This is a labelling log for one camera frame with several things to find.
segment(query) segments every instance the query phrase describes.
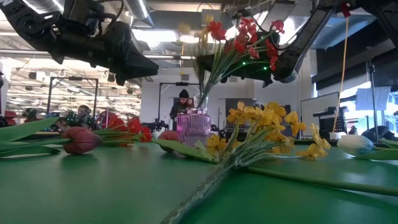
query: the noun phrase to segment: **white tulip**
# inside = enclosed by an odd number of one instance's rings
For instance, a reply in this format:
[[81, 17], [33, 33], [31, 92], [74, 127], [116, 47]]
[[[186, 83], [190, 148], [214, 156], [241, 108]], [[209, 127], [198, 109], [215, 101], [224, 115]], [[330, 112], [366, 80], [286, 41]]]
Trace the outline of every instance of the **white tulip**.
[[353, 156], [360, 156], [374, 152], [374, 144], [367, 137], [349, 134], [342, 136], [337, 146]]

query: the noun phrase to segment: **green tabletop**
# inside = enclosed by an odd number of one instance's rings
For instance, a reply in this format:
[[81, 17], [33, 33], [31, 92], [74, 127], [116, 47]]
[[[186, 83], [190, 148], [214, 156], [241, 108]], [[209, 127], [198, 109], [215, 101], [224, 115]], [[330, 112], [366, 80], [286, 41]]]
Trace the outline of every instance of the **green tabletop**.
[[[297, 175], [398, 187], [398, 163], [357, 161], [338, 148], [318, 161], [255, 166]], [[0, 159], [5, 223], [159, 223], [214, 169], [153, 143]], [[397, 223], [398, 198], [234, 172], [183, 223]]]

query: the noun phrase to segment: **black beanie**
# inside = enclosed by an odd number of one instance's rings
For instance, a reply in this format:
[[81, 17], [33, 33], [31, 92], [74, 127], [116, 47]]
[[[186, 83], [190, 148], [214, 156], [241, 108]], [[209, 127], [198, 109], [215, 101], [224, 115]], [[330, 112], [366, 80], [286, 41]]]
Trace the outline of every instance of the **black beanie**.
[[183, 89], [180, 93], [180, 98], [189, 98], [189, 93], [187, 90]]

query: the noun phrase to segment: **tulip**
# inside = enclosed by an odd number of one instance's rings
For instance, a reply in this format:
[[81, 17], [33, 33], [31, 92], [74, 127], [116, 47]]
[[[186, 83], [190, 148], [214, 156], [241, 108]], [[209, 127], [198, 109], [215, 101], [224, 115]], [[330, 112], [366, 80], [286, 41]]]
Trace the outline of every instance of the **tulip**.
[[342, 136], [337, 146], [352, 156], [360, 156], [374, 152], [374, 144], [364, 136], [349, 134]]
[[91, 151], [102, 142], [102, 139], [98, 135], [82, 127], [69, 128], [63, 134], [62, 138], [71, 139], [71, 142], [63, 145], [63, 149], [67, 153], [74, 155]]

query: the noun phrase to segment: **whiteboard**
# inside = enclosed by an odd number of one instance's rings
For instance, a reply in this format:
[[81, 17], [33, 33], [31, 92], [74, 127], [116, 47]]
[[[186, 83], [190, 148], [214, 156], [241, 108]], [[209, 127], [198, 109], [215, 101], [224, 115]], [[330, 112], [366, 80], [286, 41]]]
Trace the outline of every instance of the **whiteboard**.
[[310, 129], [312, 123], [319, 126], [319, 117], [314, 117], [313, 114], [325, 112], [329, 106], [336, 107], [337, 102], [338, 92], [301, 101], [302, 121], [307, 125], [307, 129], [303, 132], [304, 136], [312, 136]]

